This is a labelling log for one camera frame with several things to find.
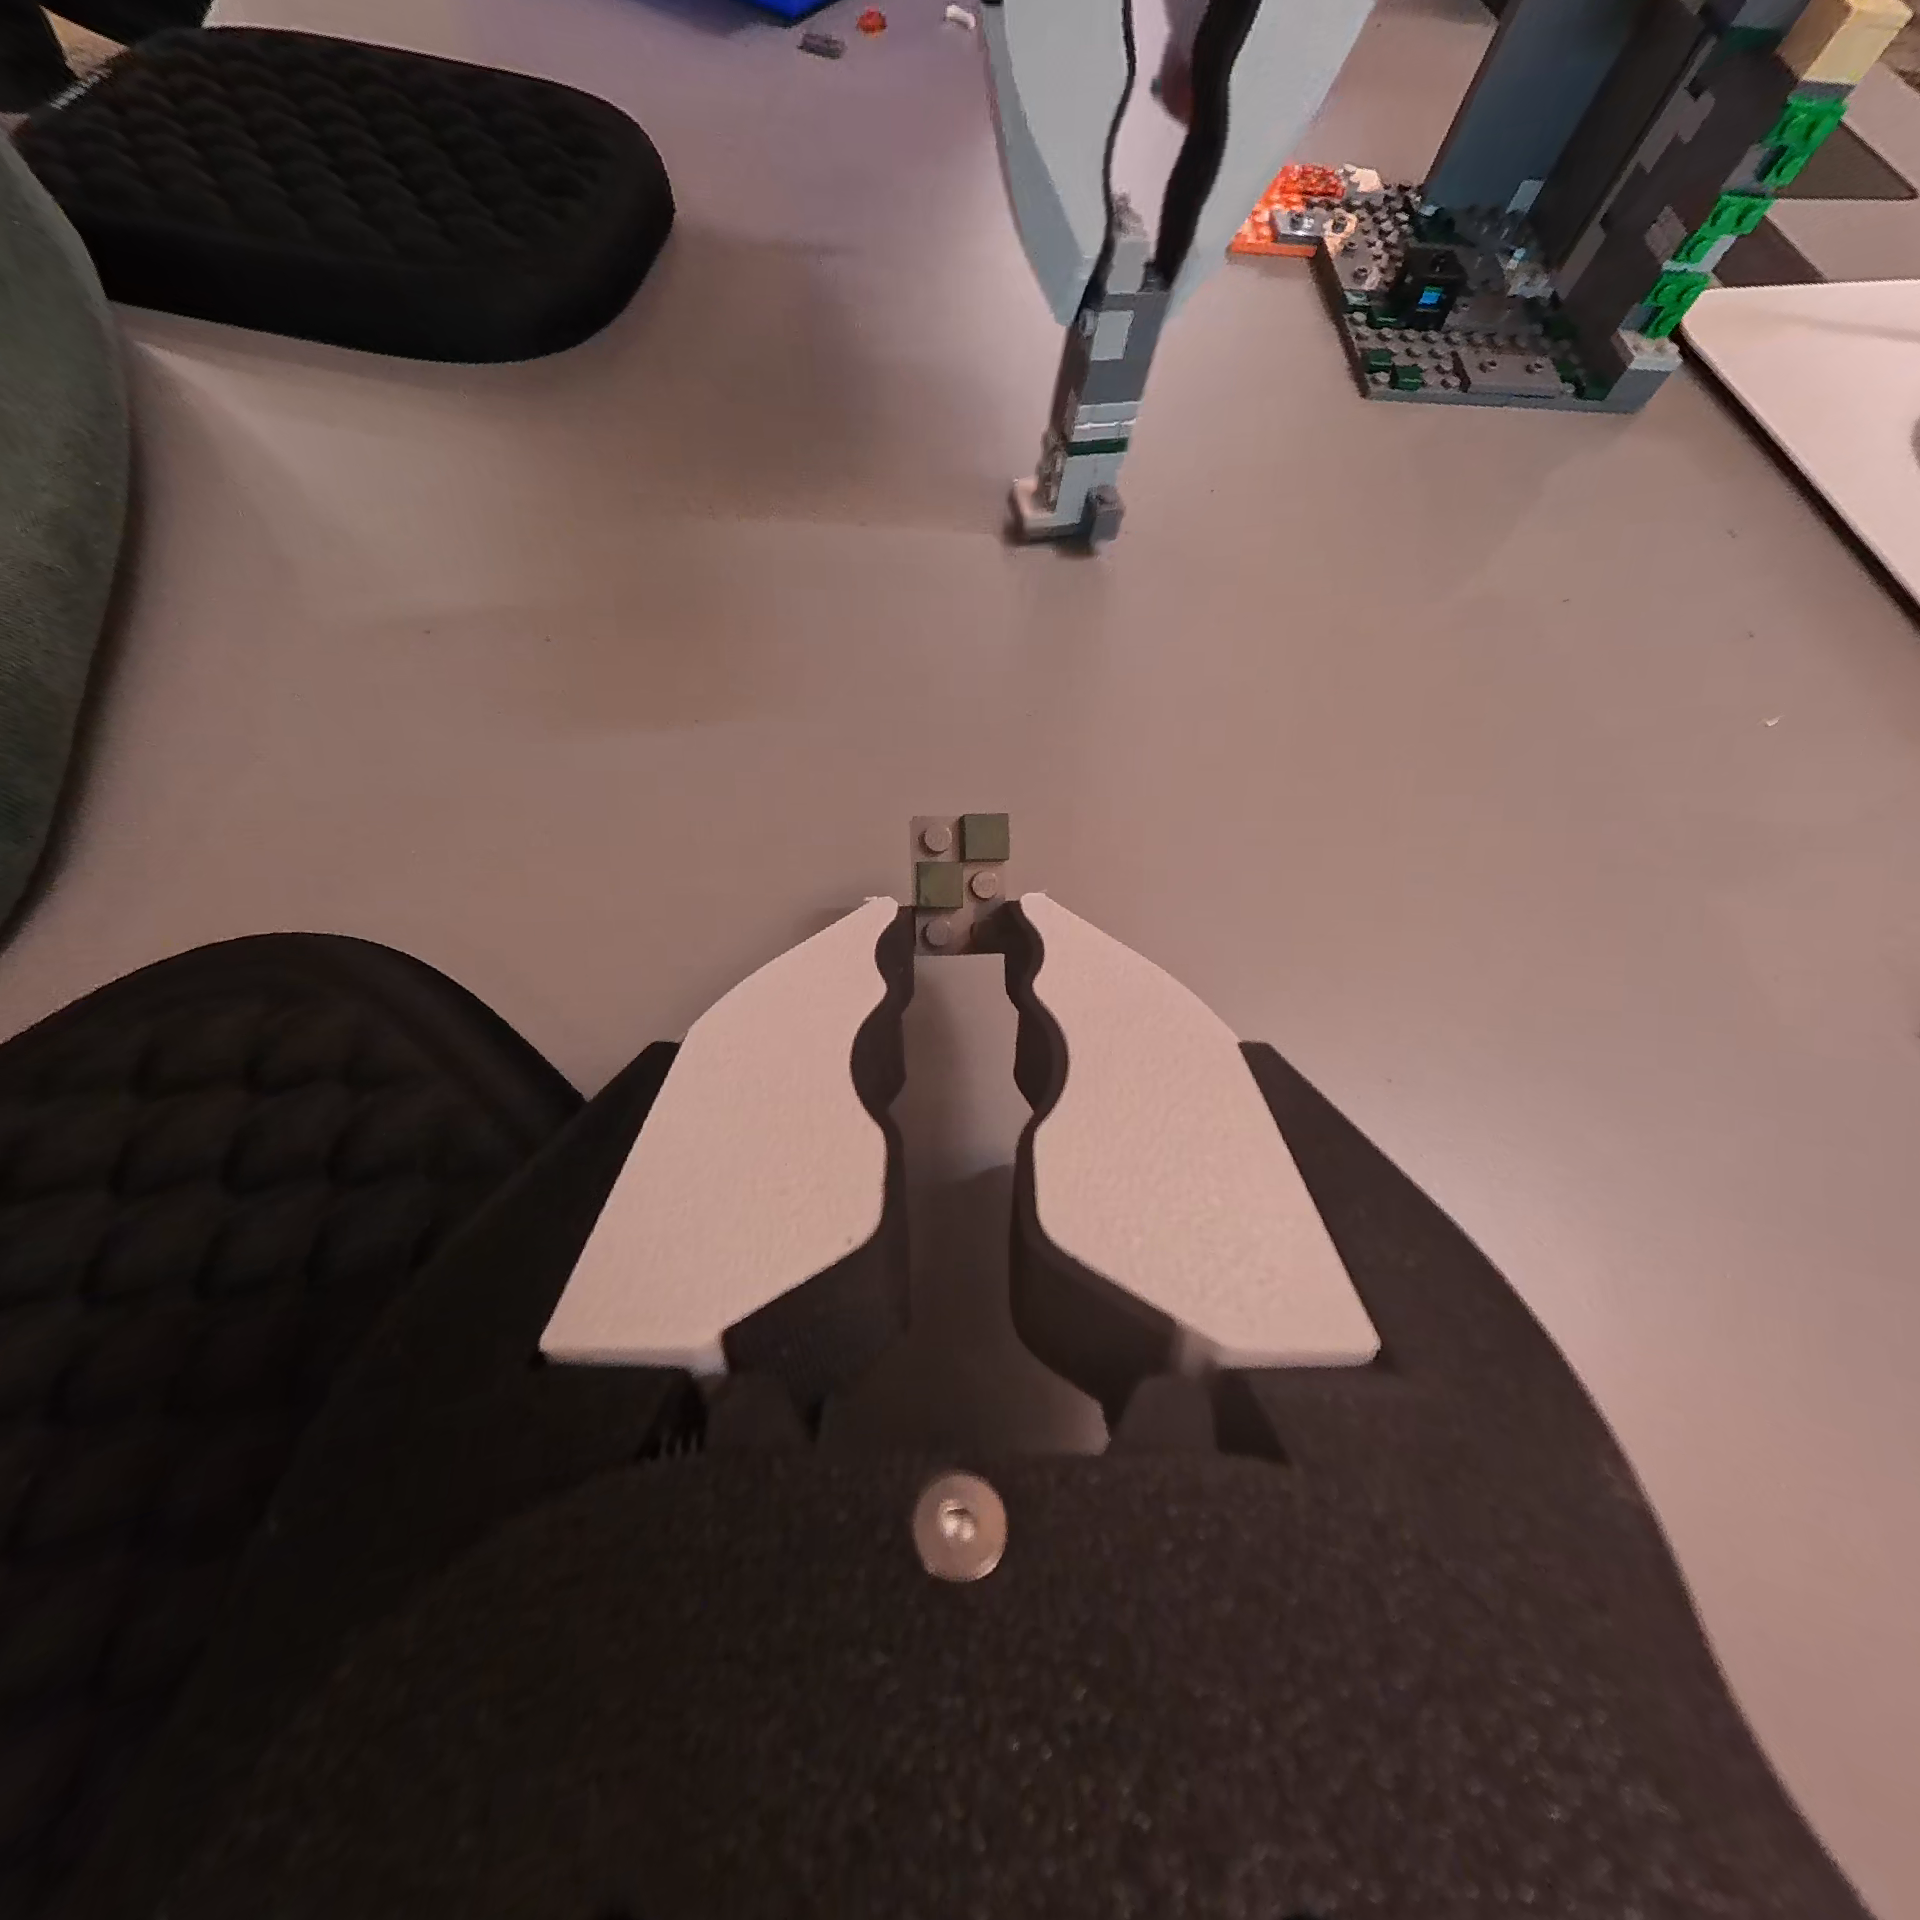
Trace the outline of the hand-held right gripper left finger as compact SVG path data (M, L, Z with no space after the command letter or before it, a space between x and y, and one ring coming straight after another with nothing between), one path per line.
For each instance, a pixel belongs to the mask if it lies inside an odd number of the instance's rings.
M558 1365L861 1380L908 1324L913 917L871 896L686 1030L541 1332Z

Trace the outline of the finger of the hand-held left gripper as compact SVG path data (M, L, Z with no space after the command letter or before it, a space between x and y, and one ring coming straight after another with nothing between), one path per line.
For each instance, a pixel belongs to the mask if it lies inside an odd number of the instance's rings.
M980 7L1000 174L1020 248L1060 321L1075 319L1135 217L1114 158L1139 80L1131 2Z
M1184 139L1164 184L1158 260L1221 260L1309 132L1371 2L1168 2L1158 73Z

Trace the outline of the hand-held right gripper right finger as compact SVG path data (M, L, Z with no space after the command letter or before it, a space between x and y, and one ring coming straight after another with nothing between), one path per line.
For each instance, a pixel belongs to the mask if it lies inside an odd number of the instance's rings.
M1064 1380L1372 1363L1380 1332L1231 1026L1048 893L1009 903L1005 939L1023 1343Z

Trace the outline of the grey white brick column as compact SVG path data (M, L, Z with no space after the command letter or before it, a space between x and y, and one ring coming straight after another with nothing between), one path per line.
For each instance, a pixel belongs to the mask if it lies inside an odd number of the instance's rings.
M1109 250L1069 324L1040 456L1010 491L1010 536L1097 550L1123 527L1121 473L1140 421L1170 287L1118 194Z

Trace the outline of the small grey green brick assembly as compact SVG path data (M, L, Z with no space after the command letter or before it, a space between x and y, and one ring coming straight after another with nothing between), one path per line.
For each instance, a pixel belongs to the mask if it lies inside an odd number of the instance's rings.
M1013 816L922 812L908 823L917 957L998 954L1010 898Z

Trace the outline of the orange brick plate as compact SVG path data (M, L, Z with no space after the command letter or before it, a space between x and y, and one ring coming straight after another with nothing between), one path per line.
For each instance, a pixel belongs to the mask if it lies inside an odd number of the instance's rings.
M1351 228L1349 164L1289 161L1228 241L1231 258L1311 260L1332 229Z

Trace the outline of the grey green brick tower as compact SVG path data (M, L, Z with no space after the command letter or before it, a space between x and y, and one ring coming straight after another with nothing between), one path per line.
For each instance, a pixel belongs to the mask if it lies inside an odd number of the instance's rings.
M1314 272L1359 395L1632 415L1910 3L1506 3L1418 182L1342 165Z

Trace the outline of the black quilted wrist rest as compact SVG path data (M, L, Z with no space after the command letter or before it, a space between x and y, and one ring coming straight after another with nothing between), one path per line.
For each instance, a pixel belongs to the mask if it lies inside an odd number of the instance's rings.
M4 1042L4 1915L52 1915L376 1320L581 1108L347 933L130 972Z
M577 88L316 31L163 31L13 146L108 299L449 365L572 350L675 228L637 120Z

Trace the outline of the white lamp base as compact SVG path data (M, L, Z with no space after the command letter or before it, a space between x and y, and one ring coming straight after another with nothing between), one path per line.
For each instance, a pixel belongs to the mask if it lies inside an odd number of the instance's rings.
M1919 601L1919 279L1718 287L1692 353Z

